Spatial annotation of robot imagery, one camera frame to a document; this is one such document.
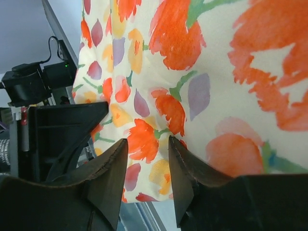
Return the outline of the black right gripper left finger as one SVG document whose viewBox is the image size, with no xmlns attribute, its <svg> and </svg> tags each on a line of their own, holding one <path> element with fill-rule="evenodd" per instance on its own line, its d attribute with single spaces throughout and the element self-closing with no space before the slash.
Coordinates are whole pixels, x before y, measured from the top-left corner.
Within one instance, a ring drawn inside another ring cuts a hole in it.
<svg viewBox="0 0 308 231">
<path fill-rule="evenodd" d="M 128 141 L 50 183 L 0 178 L 3 231 L 115 231 L 128 161 Z"/>
</svg>

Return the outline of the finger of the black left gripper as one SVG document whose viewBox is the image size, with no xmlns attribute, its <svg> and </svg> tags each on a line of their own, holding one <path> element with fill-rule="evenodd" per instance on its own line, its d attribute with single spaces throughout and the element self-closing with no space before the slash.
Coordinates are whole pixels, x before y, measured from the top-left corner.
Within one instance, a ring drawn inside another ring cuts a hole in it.
<svg viewBox="0 0 308 231">
<path fill-rule="evenodd" d="M 30 180 L 51 182 L 74 170 L 90 133 L 107 114 L 107 102 L 30 107 Z"/>
</svg>

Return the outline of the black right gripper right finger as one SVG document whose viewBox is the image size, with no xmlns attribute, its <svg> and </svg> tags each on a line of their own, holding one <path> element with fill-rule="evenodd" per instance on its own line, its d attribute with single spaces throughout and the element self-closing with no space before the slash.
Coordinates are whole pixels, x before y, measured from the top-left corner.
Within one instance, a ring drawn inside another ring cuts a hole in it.
<svg viewBox="0 0 308 231">
<path fill-rule="evenodd" d="M 183 231 L 305 231 L 307 174 L 232 178 L 168 139 L 177 227 Z"/>
</svg>

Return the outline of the orange floral skirt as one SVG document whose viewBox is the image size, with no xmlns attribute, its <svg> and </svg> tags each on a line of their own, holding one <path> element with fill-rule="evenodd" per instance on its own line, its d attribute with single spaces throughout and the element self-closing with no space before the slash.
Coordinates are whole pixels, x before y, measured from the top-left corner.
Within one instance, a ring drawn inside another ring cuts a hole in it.
<svg viewBox="0 0 308 231">
<path fill-rule="evenodd" d="M 308 170 L 305 0 L 85 0 L 76 103 L 128 141 L 124 203 L 172 199 L 168 138 L 220 172 Z"/>
</svg>

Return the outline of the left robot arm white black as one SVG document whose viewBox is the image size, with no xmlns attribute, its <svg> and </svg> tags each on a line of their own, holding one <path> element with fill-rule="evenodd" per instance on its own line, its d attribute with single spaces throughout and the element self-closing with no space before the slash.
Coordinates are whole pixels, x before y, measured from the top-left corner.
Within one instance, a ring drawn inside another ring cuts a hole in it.
<svg viewBox="0 0 308 231">
<path fill-rule="evenodd" d="M 106 102 L 74 104 L 53 90 L 72 86 L 77 67 L 62 40 L 59 63 L 20 64 L 0 81 L 10 98 L 10 122 L 0 123 L 0 172 L 33 182 L 50 182 L 94 158 L 90 134 L 108 114 Z"/>
</svg>

